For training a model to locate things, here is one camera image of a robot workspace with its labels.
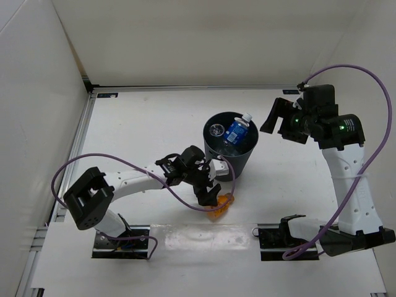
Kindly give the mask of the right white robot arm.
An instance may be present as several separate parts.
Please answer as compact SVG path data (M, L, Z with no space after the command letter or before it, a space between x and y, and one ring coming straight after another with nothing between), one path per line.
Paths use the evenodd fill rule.
M364 132L359 117L340 115L333 85L303 87L295 101L276 98L260 128L285 140L317 142L330 170L338 209L328 223L305 215L281 219L278 241L289 247L284 259L299 257L319 244L328 256L371 249L395 242L395 231L383 226L374 206L364 160Z

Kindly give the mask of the orange juice bottle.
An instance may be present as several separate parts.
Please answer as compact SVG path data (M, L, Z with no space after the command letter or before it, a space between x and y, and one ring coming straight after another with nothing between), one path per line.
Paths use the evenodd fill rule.
M213 222L218 220L219 218L224 216L224 214L226 214L227 210L229 209L229 207L232 205L232 203L234 201L235 201L235 198L230 193L226 193L224 195L219 195L217 197L217 202L218 202L217 206L206 206L205 207L205 209L210 210L209 212L207 212L207 217Z

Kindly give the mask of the clear bottle green blue label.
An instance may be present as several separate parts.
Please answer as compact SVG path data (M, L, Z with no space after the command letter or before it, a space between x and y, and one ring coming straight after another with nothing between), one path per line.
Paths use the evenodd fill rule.
M217 153L224 156L235 157L239 155L244 155L250 148L248 144L233 145L230 143L220 143L215 149Z

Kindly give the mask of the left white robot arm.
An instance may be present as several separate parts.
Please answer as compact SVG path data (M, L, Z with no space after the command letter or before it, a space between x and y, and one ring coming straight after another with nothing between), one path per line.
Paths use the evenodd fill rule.
M132 231L125 219L109 209L111 203L138 192L186 183L197 198L197 210L206 211L218 205L221 186L214 184L214 179L228 173L225 161L206 160L204 152L192 145L145 168L133 166L131 171L104 173L91 167L66 191L63 200L79 230L94 228L121 248L129 243Z

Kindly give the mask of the clear bottle without label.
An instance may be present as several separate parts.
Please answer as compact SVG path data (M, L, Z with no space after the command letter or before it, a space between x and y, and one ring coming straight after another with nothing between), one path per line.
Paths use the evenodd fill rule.
M209 134L213 137L221 137L225 133L225 128L222 124L213 124L209 128Z

